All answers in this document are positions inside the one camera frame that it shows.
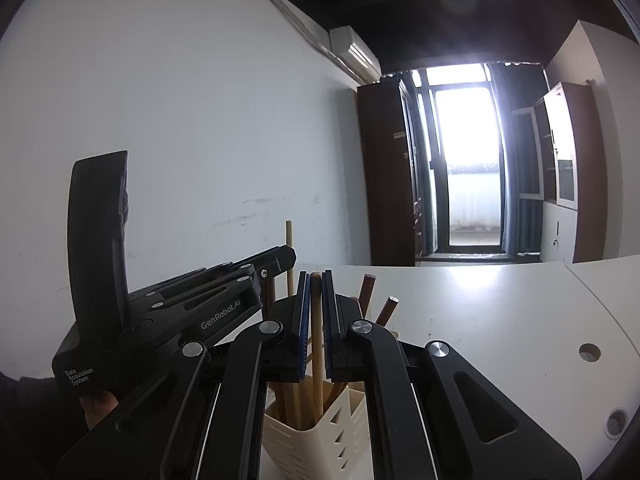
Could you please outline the person's left hand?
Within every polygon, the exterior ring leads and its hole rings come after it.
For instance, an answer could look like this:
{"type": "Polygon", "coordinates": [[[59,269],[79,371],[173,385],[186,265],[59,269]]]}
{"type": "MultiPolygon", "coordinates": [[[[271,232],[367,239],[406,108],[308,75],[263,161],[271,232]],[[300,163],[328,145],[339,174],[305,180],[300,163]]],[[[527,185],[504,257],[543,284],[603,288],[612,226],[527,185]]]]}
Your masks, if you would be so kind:
{"type": "Polygon", "coordinates": [[[85,413],[85,420],[89,429],[98,426],[102,420],[118,407],[117,399],[108,391],[88,394],[79,399],[85,413]]]}

